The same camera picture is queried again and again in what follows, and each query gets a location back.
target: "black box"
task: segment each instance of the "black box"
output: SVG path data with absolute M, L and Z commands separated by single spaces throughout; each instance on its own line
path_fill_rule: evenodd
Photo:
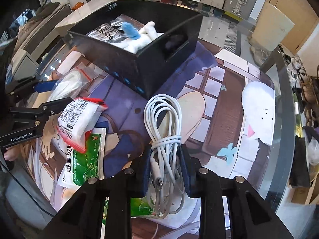
M 86 36 L 121 14 L 143 24 L 154 21 L 157 32 L 164 34 L 137 54 Z M 202 18 L 199 12 L 166 3 L 118 0 L 81 20 L 68 32 L 77 49 L 89 61 L 150 99 L 194 52 Z

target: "door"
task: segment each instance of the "door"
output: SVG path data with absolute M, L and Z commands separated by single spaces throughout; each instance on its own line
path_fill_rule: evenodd
M 318 23 L 318 16 L 307 0 L 270 0 L 295 26 L 282 43 L 293 54 L 302 47 Z

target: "metal screw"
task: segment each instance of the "metal screw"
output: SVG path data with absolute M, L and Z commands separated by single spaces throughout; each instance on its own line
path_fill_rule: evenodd
M 134 172 L 134 170 L 132 169 L 132 168 L 126 168 L 125 170 L 124 170 L 124 173 L 125 174 L 132 174 Z
M 243 182 L 245 181 L 245 178 L 244 178 L 243 176 L 237 176 L 237 177 L 236 177 L 236 181 L 237 181 L 238 183 L 243 183 Z
M 96 177 L 90 177 L 90 178 L 88 178 L 87 182 L 90 183 L 90 184 L 94 184 L 94 183 L 97 182 L 97 180 L 98 179 Z
M 206 174 L 206 173 L 208 173 L 208 169 L 205 168 L 205 167 L 199 168 L 198 171 L 199 171 L 201 174 Z

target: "coiled white cable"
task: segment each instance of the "coiled white cable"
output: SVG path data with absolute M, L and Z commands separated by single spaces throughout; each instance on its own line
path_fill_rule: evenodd
M 156 126 L 157 118 L 162 111 L 168 111 L 169 125 L 167 136 L 162 137 Z M 152 175 L 149 190 L 146 194 L 148 204 L 154 208 L 157 218 L 165 218 L 167 214 L 178 213 L 184 204 L 185 191 L 181 168 L 177 160 L 177 147 L 181 144 L 181 107 L 176 99 L 166 94 L 158 94 L 148 101 L 144 110 L 144 123 L 151 137 L 152 154 L 150 157 Z M 164 187 L 169 186 L 168 195 L 164 195 Z M 154 186 L 156 199 L 151 199 L 150 186 Z M 181 204 L 177 210 L 171 211 L 173 193 L 181 196 Z
M 67 97 L 72 97 L 74 94 L 79 92 L 83 86 L 83 77 L 80 71 L 70 71 L 63 79 L 59 82 L 56 88 L 52 91 L 47 101 L 59 100 Z

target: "white plush toy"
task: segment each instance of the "white plush toy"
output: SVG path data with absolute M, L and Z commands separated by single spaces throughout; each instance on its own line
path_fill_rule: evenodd
M 242 91 L 241 102 L 249 123 L 248 137 L 271 145 L 275 124 L 274 89 L 262 82 L 250 82 Z
M 123 23 L 122 29 L 129 38 L 120 43 L 112 43 L 112 45 L 136 54 L 140 49 L 146 47 L 153 40 L 163 35 L 163 33 L 157 33 L 154 26 L 154 22 L 148 22 L 143 28 L 137 31 L 132 24 Z

